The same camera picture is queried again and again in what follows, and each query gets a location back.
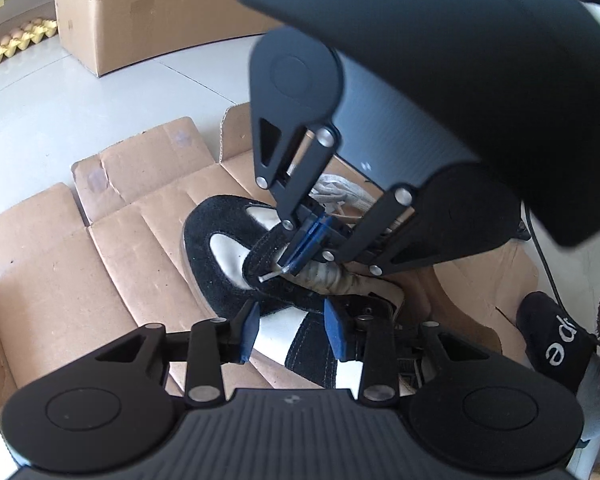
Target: sock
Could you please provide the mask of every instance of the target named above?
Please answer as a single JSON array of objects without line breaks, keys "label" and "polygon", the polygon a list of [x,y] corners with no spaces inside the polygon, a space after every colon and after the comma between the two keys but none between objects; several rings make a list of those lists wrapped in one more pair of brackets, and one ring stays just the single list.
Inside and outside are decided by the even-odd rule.
[{"label": "sock", "polygon": [[595,343],[544,292],[528,294],[516,325],[532,367],[575,395],[584,414],[582,440],[600,434],[600,357]]}]

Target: egg carton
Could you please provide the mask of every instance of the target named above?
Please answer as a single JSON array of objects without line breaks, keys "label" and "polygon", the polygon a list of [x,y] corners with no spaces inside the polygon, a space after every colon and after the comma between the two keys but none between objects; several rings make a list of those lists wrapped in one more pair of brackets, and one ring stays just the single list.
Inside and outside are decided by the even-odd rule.
[{"label": "egg carton", "polygon": [[0,63],[5,57],[13,56],[19,50],[25,50],[31,43],[38,44],[46,36],[51,38],[58,31],[56,20],[36,18],[14,28],[0,38]]}]

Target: tile floor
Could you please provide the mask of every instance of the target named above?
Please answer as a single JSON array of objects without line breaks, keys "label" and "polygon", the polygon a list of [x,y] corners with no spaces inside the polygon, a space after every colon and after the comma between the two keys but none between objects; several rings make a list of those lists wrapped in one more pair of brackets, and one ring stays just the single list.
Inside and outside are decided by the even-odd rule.
[{"label": "tile floor", "polygon": [[[0,213],[55,182],[71,185],[73,162],[181,116],[193,118],[217,157],[224,111],[249,99],[248,59],[256,40],[191,48],[100,79],[69,56],[57,37],[0,64]],[[576,251],[563,251],[541,226],[536,229],[565,305],[592,330],[600,235]],[[541,268],[533,246],[526,248]],[[540,276],[540,287],[549,292]],[[571,468],[577,476],[588,476],[599,448],[592,442],[576,454]],[[2,480],[10,465],[0,460]]]}]

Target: brown cardboard box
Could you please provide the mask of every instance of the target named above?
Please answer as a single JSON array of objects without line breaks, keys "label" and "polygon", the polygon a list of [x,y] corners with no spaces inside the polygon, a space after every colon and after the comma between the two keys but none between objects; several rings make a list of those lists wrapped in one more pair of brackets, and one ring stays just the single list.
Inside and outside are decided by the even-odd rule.
[{"label": "brown cardboard box", "polygon": [[62,46],[94,74],[276,22],[236,0],[56,0]]},{"label": "brown cardboard box", "polygon": [[[71,191],[56,184],[0,215],[0,409],[16,387],[92,351],[136,326],[163,322],[188,330],[213,316],[187,286],[180,259],[190,211],[220,193],[272,197],[253,183],[248,104],[221,125],[221,160],[193,121],[182,118],[124,140],[72,167],[90,225]],[[362,182],[339,160],[329,171]],[[511,316],[535,290],[537,271],[519,245],[436,266],[462,311],[497,331],[504,354],[523,359]],[[168,389],[181,393],[184,366]],[[243,367],[223,367],[227,392],[238,386],[316,387],[254,352]]]}]

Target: ribbed black surface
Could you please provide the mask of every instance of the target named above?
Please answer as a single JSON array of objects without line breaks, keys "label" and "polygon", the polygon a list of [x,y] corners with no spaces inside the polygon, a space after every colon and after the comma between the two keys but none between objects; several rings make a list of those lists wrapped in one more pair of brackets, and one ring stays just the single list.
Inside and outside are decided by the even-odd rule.
[{"label": "ribbed black surface", "polygon": [[[14,480],[61,476],[21,469]],[[398,416],[355,403],[348,390],[239,390],[228,404],[187,415],[144,462],[83,480],[478,478],[427,455]],[[537,476],[571,478],[565,472]]]}]

